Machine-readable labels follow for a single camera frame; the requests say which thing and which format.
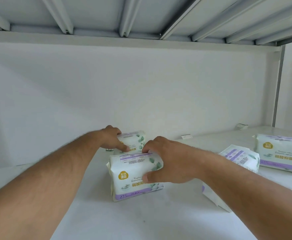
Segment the white package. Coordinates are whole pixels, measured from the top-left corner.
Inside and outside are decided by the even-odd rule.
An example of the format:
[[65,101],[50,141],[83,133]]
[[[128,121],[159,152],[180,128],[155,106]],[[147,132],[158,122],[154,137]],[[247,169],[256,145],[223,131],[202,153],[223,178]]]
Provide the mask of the white package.
[[121,143],[129,146],[130,152],[122,152],[118,149],[114,149],[114,155],[141,153],[141,150],[145,145],[145,132],[142,130],[120,134],[117,138]]
[[256,135],[260,165],[292,172],[292,137]]
[[153,152],[110,156],[107,163],[112,177],[111,195],[114,201],[164,188],[162,183],[145,184],[142,177],[163,167],[160,156]]
[[[231,145],[227,149],[223,150],[219,155],[224,156],[230,161],[257,173],[259,169],[260,157],[256,152],[251,151],[248,148]],[[226,205],[226,203],[204,182],[202,183],[202,193],[209,198],[216,206],[220,206],[228,212],[232,210]]]

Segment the person's right arm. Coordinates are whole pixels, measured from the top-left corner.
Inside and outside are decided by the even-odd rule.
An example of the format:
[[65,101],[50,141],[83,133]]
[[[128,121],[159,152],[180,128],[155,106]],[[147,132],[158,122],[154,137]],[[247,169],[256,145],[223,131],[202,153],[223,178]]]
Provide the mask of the person's right arm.
[[149,141],[164,167],[144,175],[145,183],[184,183],[198,178],[209,185],[258,239],[292,239],[292,190],[218,154],[164,137]]

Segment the upper shelf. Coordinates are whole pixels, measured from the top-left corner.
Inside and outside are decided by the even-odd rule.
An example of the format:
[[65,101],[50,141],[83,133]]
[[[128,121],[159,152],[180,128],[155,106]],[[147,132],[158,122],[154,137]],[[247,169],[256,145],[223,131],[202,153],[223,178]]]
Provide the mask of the upper shelf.
[[0,0],[0,30],[273,46],[292,0]]

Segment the person's left hand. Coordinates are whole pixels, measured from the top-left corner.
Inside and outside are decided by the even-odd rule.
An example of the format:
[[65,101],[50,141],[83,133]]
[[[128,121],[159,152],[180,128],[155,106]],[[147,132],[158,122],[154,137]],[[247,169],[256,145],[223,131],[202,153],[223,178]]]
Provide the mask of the person's left hand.
[[100,147],[105,148],[105,149],[117,148],[121,150],[122,152],[130,151],[130,148],[126,146],[125,144],[121,143],[117,138],[117,135],[122,133],[120,129],[116,127],[112,127],[111,125],[108,125],[105,129],[99,130],[98,133],[101,139]]

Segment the gold logo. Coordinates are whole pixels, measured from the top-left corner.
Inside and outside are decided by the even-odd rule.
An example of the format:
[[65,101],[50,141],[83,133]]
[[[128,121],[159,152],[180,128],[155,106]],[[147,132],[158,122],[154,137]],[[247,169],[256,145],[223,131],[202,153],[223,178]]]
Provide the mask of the gold logo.
[[125,171],[121,171],[120,174],[118,175],[118,178],[119,178],[120,180],[127,179],[127,178],[128,178],[128,173],[125,172]]
[[267,148],[267,149],[272,149],[272,148],[273,148],[273,145],[272,145],[270,142],[265,142],[265,143],[263,144],[263,147],[264,147],[264,148]]

